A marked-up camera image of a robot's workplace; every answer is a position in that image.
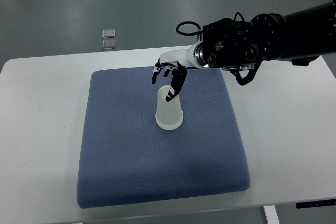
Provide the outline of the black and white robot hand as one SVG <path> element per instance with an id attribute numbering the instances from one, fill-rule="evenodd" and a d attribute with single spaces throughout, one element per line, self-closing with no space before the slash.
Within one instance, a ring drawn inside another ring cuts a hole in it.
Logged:
<path id="1" fill-rule="evenodd" d="M 165 69 L 163 77 L 167 77 L 172 72 L 173 77 L 170 89 L 165 97 L 166 102 L 170 102 L 179 95 L 187 76 L 187 69 L 204 68 L 204 64 L 197 59 L 202 54 L 200 53 L 202 45 L 202 42 L 197 42 L 189 49 L 173 50 L 160 55 L 154 65 L 152 84 L 156 83 L 157 77 L 163 69 Z"/>

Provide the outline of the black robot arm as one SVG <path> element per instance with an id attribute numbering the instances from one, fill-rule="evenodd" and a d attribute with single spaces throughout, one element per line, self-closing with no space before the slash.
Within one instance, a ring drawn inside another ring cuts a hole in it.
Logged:
<path id="1" fill-rule="evenodd" d="M 335 1 L 287 16 L 259 14 L 251 21 L 223 18 L 203 26 L 200 63 L 238 69 L 262 61 L 308 66 L 335 52 Z"/>

